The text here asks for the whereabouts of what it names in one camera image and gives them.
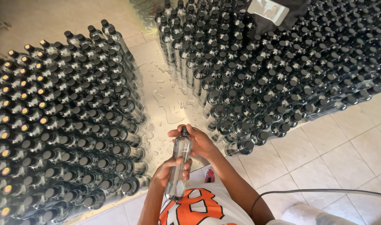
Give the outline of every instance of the shoe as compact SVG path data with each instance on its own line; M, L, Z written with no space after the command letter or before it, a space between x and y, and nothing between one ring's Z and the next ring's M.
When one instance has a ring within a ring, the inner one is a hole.
M212 168L208 168L206 171L206 174L204 175L204 183L214 183L215 182L215 175L214 170Z

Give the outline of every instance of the orange graphic print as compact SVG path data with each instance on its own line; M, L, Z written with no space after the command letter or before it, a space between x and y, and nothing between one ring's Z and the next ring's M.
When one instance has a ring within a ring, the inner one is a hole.
M189 194L193 191L200 192L200 196L195 198L189 198ZM213 217L221 219L224 217L223 207L213 200L215 195L204 188L193 188L185 191L184 197L178 202L170 201L160 214L160 224L170 225L173 221L168 220L168 211L174 206L176 208L176 220L179 225L198 225L204 219ZM192 204L202 202L205 207L204 212L192 211Z

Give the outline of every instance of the phone screen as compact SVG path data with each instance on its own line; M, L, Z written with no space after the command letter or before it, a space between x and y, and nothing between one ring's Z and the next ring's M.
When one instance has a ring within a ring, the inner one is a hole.
M289 8L270 0L252 0L248 13L258 14L279 26L289 12Z

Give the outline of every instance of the electrical cable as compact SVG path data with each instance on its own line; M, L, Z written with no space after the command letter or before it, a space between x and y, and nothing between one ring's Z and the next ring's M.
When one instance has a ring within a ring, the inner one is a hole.
M286 193L296 193L296 192L338 192L338 193L349 193L349 194L361 194L361 195L370 195L375 197L381 197L381 193L372 192L372 191L362 191L362 190L350 190L350 189L298 189L298 190L290 190L290 191L268 191L264 192L260 196L256 198L253 202L251 213L253 212L253 208L256 205L257 201L266 194L286 194Z

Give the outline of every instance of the black cloth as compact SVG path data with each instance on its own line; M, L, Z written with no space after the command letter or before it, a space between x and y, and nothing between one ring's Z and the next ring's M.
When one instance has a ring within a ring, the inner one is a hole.
M252 0L246 2L241 9L245 9L247 11ZM285 7L289 8L289 13L281 23L281 26L285 28L285 30L289 30L293 27L295 22L297 21L298 16L303 16L307 13L308 0L273 0L278 4L281 4ZM251 29L248 33L249 38L253 38L256 34L262 35L267 33L268 31L274 31L277 29L277 26L269 19L266 19L257 14L251 14L251 17L254 18L254 22L256 23L256 28Z

